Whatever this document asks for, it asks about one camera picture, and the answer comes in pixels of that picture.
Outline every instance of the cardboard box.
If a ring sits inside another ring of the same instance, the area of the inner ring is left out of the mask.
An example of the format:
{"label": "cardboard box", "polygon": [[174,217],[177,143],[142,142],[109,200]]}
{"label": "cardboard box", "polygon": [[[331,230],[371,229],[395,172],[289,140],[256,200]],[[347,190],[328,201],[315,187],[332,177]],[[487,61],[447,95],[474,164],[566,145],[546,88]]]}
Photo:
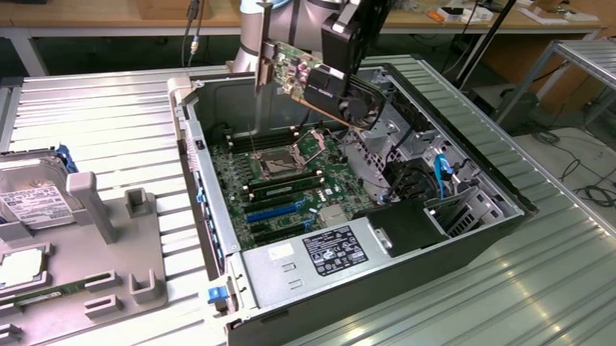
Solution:
{"label": "cardboard box", "polygon": [[[134,0],[141,19],[180,19],[185,20],[186,8],[190,0]],[[211,16],[209,1],[204,1],[203,19]]]}

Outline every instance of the hard drive label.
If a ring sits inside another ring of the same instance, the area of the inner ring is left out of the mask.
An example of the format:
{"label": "hard drive label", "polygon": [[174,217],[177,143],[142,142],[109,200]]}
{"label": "hard drive label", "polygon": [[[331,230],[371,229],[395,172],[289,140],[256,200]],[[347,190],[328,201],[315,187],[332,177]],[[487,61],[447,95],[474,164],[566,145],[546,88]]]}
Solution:
{"label": "hard drive label", "polygon": [[25,225],[70,216],[70,209],[57,187],[0,193],[3,205]]}
{"label": "hard drive label", "polygon": [[316,273],[327,276],[367,261],[366,252],[348,226],[303,239]]}

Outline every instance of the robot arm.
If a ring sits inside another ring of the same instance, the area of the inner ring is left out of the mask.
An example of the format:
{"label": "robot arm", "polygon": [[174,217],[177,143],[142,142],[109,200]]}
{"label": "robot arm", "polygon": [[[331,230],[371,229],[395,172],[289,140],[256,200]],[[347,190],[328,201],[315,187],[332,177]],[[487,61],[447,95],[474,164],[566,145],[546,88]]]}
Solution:
{"label": "robot arm", "polygon": [[[243,22],[233,70],[245,71],[253,66],[256,91],[275,80],[295,101],[344,125],[370,129],[384,99],[353,73],[392,5],[392,0],[280,0],[257,4],[263,8],[259,20],[252,14],[243,15],[248,22]],[[297,48],[321,51],[321,60]],[[255,55],[253,65],[245,65],[241,59],[247,50]]]}

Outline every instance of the circuit board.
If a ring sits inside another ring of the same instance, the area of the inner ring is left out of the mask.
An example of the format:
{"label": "circuit board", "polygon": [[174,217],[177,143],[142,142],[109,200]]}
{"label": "circuit board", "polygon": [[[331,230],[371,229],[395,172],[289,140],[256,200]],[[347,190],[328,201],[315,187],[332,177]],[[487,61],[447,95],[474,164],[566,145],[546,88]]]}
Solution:
{"label": "circuit board", "polygon": [[304,87],[309,70],[321,64],[320,59],[307,54],[292,45],[281,42],[276,44],[273,56],[273,81],[281,86],[284,93],[296,101],[304,99]]}
{"label": "circuit board", "polygon": [[[288,145],[240,154],[232,154],[224,146],[211,148],[232,227],[244,250],[341,223],[356,211],[374,207],[358,177],[340,159],[329,133],[307,129],[295,144],[297,150]],[[261,185],[272,194],[259,194]],[[281,206],[253,210],[279,199],[284,199]],[[284,208],[288,213],[259,220]]]}

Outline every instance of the blue pcie slot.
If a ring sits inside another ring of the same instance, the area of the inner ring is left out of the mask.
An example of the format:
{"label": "blue pcie slot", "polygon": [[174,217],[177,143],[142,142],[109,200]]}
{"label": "blue pcie slot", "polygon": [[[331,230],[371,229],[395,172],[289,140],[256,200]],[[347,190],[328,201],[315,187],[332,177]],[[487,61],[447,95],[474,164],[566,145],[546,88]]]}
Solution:
{"label": "blue pcie slot", "polygon": [[296,213],[299,211],[299,208],[304,204],[304,201],[305,201],[305,199],[303,199],[300,202],[295,202],[291,205],[285,205],[285,206],[281,206],[279,208],[265,210],[265,211],[263,211],[260,213],[248,215],[245,217],[245,222],[252,223],[252,222],[257,222],[257,221],[261,221],[261,220],[267,220],[268,218],[275,218],[276,216]]}

